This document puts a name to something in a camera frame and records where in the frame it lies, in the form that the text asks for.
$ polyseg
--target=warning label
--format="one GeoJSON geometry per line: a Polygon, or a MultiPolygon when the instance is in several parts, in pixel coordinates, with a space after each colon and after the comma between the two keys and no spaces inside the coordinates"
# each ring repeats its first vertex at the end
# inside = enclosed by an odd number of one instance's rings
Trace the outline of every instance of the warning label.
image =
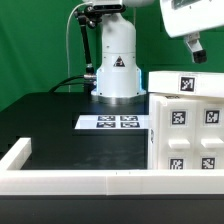
{"type": "Polygon", "coordinates": [[[125,67],[125,64],[120,56],[118,57],[117,61],[115,62],[114,67],[125,67]]]}

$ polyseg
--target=white box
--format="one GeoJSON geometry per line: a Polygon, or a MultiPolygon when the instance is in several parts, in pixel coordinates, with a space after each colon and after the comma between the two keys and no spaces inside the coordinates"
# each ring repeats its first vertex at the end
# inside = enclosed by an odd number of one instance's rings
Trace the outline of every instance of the white box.
{"type": "Polygon", "coordinates": [[[150,94],[148,168],[224,168],[224,99],[150,94]]]}
{"type": "Polygon", "coordinates": [[[224,97],[224,73],[149,72],[148,91],[208,97],[224,97]]]}

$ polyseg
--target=green backdrop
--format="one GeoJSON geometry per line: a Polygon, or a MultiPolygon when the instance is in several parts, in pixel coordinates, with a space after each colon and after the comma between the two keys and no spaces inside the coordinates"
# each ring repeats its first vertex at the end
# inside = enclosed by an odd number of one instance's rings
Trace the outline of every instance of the green backdrop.
{"type": "MultiPolygon", "coordinates": [[[[21,96],[46,92],[67,78],[66,25],[81,0],[1,0],[0,4],[0,110],[21,96]]],[[[133,9],[124,17],[133,20],[133,9]]],[[[159,0],[137,9],[137,64],[145,74],[155,70],[224,72],[224,29],[201,32],[208,62],[196,65],[183,38],[171,39],[164,29],[159,0]]],[[[93,64],[101,63],[100,30],[89,30],[93,64]]],[[[85,71],[78,22],[70,27],[71,75],[85,71]]],[[[73,91],[82,91],[73,87],[73,91]]]]}

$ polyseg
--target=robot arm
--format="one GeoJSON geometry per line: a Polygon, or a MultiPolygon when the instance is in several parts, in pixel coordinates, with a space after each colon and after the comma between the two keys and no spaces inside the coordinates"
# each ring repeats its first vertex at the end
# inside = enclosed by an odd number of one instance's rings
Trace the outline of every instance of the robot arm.
{"type": "Polygon", "coordinates": [[[160,0],[160,6],[169,36],[184,36],[193,61],[206,61],[206,52],[199,43],[199,32],[224,25],[224,1],[160,0]]]}
{"type": "Polygon", "coordinates": [[[97,69],[97,88],[92,98],[126,104],[144,100],[141,70],[136,65],[136,30],[120,13],[126,7],[141,7],[154,0],[92,0],[84,13],[95,27],[101,23],[102,64],[97,69]]]}

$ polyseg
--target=black table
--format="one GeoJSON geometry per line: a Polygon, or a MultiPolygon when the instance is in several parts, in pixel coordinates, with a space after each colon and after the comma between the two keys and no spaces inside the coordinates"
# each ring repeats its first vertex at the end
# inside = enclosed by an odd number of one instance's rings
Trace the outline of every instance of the black table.
{"type": "MultiPolygon", "coordinates": [[[[146,169],[147,130],[75,130],[79,115],[148,114],[84,93],[28,94],[0,113],[0,155],[31,137],[22,169],[146,169]]],[[[0,196],[1,223],[224,223],[223,195],[0,196]]]]}

